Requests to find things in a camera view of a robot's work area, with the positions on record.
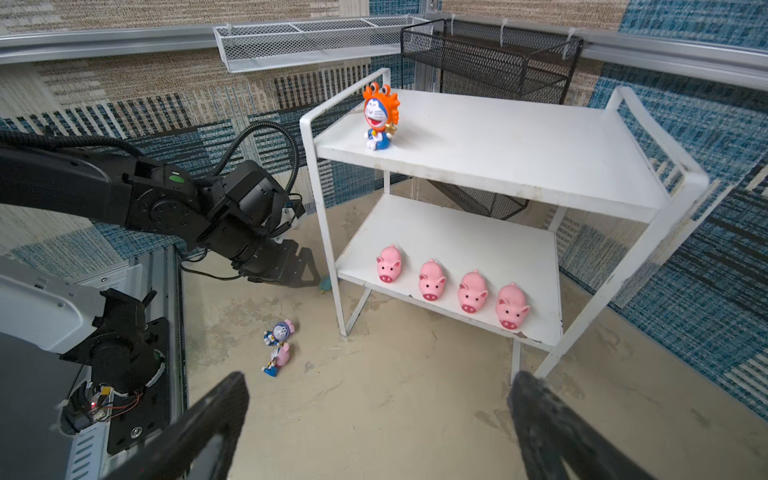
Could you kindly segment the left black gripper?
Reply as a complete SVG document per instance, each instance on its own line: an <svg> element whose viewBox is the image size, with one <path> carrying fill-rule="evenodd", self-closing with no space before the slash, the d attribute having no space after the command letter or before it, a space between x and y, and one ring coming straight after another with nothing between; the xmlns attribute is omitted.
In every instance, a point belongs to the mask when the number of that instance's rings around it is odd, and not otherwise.
<svg viewBox="0 0 768 480"><path fill-rule="evenodd" d="M302 198L272 175L246 161L203 183L203 207L210 225L203 245L228 258L253 283L315 287L321 275L309 248L284 235L305 214Z"/></svg>

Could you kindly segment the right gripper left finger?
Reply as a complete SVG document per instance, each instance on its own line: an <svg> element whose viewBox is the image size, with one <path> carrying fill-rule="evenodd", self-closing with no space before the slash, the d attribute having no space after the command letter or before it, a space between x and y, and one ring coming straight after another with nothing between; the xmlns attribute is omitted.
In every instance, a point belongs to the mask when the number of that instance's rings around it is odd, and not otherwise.
<svg viewBox="0 0 768 480"><path fill-rule="evenodd" d="M246 379L232 372L109 479L226 479L249 406Z"/></svg>

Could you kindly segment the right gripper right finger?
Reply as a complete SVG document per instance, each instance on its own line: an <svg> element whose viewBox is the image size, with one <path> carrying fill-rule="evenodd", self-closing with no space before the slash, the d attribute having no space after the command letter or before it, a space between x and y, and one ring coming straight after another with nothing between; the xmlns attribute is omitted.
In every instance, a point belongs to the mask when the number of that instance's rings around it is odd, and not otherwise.
<svg viewBox="0 0 768 480"><path fill-rule="evenodd" d="M652 477L534 375L515 374L507 404L529 479Z"/></svg>

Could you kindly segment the pink hooded Doraemon figure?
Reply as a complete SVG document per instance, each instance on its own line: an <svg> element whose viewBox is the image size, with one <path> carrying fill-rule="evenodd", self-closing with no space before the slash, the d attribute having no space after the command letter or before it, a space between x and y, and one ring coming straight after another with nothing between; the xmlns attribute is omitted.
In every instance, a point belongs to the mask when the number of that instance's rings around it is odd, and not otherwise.
<svg viewBox="0 0 768 480"><path fill-rule="evenodd" d="M270 377L276 377L282 367L284 367L291 358L290 344L280 342L272 351L269 363L262 368L262 371Z"/></svg>

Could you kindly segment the pink rubber pig toy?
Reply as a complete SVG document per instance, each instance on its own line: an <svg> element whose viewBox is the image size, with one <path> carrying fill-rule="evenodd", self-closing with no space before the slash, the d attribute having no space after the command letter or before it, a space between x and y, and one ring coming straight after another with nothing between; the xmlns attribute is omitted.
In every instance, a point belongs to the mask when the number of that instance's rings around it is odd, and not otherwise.
<svg viewBox="0 0 768 480"><path fill-rule="evenodd" d="M524 292L511 283L502 287L495 304L500 325L506 330L518 330L531 310Z"/></svg>
<svg viewBox="0 0 768 480"><path fill-rule="evenodd" d="M397 280L401 275L402 266L402 254L394 244L384 248L377 257L377 275L384 283Z"/></svg>
<svg viewBox="0 0 768 480"><path fill-rule="evenodd" d="M419 272L419 291L425 300L438 300L445 291L446 282L442 267L434 259L422 265Z"/></svg>
<svg viewBox="0 0 768 480"><path fill-rule="evenodd" d="M485 305L488 294L484 277L477 270L468 272L463 276L459 285L460 308L469 314L477 313Z"/></svg>

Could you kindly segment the orange crab Doraemon figure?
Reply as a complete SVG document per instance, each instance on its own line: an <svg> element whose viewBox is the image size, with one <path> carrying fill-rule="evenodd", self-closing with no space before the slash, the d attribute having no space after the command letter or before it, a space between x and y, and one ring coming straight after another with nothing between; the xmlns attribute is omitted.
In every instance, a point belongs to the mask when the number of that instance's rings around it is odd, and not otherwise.
<svg viewBox="0 0 768 480"><path fill-rule="evenodd" d="M369 150L387 149L399 123L399 98L389 85L371 83L363 91L364 118L368 125L366 145Z"/></svg>

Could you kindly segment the teal hooded Doraemon figure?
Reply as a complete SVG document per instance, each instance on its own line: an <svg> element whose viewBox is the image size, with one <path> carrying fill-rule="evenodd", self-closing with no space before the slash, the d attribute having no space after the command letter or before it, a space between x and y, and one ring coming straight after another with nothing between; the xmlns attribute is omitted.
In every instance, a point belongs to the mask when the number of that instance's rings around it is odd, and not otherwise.
<svg viewBox="0 0 768 480"><path fill-rule="evenodd" d="M319 288L322 292L328 292L332 290L332 282L329 276L325 276L321 279Z"/></svg>

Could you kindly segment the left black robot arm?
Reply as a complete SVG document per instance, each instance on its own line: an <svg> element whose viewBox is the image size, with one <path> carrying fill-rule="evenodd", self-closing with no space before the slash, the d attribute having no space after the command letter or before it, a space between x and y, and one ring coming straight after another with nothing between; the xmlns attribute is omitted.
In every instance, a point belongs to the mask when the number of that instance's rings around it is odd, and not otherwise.
<svg viewBox="0 0 768 480"><path fill-rule="evenodd" d="M285 185L254 161L224 170L240 144L259 130L280 133L288 142L291 171ZM202 178L155 161L122 139L4 130L1 201L175 236L229 259L240 278L313 287L321 276L311 250L284 237L305 213L293 191L299 166L293 136L268 121L244 129Z"/></svg>

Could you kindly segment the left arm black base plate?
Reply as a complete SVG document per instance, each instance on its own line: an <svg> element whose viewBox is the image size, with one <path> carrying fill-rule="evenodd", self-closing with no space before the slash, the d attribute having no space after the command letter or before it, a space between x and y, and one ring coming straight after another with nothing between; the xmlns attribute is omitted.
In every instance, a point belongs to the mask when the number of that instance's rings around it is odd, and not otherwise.
<svg viewBox="0 0 768 480"><path fill-rule="evenodd" d="M88 366L90 378L72 385L58 428L73 437L106 423L107 453L116 455L170 423L170 323L146 319L155 291L142 300L115 289L101 295L105 310L93 321L95 331L59 356Z"/></svg>

